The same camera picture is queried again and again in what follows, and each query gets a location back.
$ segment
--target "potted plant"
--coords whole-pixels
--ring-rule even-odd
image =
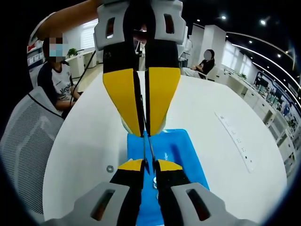
[[[243,79],[246,79],[246,75],[243,73],[239,74],[239,76],[242,77]]]
[[[68,58],[70,58],[71,56],[77,56],[77,55],[78,55],[78,53],[75,48],[71,48],[67,53]]]

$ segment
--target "window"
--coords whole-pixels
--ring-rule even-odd
[[[238,60],[239,49],[232,46],[230,42],[226,42],[223,56],[222,64],[235,70],[235,66]]]
[[[94,44],[94,28],[98,24],[98,19],[92,20],[82,25],[82,32],[80,34],[80,48],[92,48]]]
[[[251,70],[251,65],[252,65],[252,61],[246,55],[244,55],[243,63],[240,67],[239,73],[243,73],[248,77]]]

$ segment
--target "white pillar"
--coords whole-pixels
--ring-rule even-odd
[[[244,60],[244,55],[242,53],[239,53],[238,57],[237,57],[237,62],[236,62],[236,65],[235,65],[235,69],[234,69],[235,72],[239,73],[241,65],[243,64],[243,60]]]
[[[224,30],[216,25],[206,25],[198,63],[204,60],[204,52],[207,49],[212,49],[215,53],[215,66],[220,68],[222,65],[222,55],[225,43],[226,32]]]
[[[203,41],[204,29],[193,25],[192,34],[189,36],[189,39],[192,42],[191,56],[188,60],[188,67],[198,64],[199,54],[201,52],[201,44]]]

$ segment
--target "white table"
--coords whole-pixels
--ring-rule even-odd
[[[239,132],[253,156],[252,173],[215,112],[227,117]],[[236,217],[260,222],[283,195],[285,168],[273,136],[227,86],[181,76],[165,128],[187,130],[210,190]],[[100,182],[109,181],[113,174],[106,167],[117,169],[127,160],[126,153],[127,132],[100,74],[73,107],[56,137],[44,177],[45,219],[62,217],[73,209],[76,199]]]
[[[94,51],[84,52],[66,59],[66,62],[68,62],[70,66],[72,78],[79,78],[83,74],[85,70],[85,65],[89,63],[89,60],[93,52]],[[94,57],[92,58],[89,68],[95,66],[96,66],[96,55],[94,55]]]

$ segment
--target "white round table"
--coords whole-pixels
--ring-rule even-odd
[[[144,95],[144,73],[139,72]],[[215,113],[231,121],[253,158],[253,171]],[[256,113],[227,86],[181,76],[166,118],[166,129],[187,130],[211,192],[228,212],[255,222],[275,207],[286,188],[278,147]],[[43,185],[45,220],[61,218],[74,202],[127,160],[127,132],[107,94],[102,74],[82,94],[52,147]]]

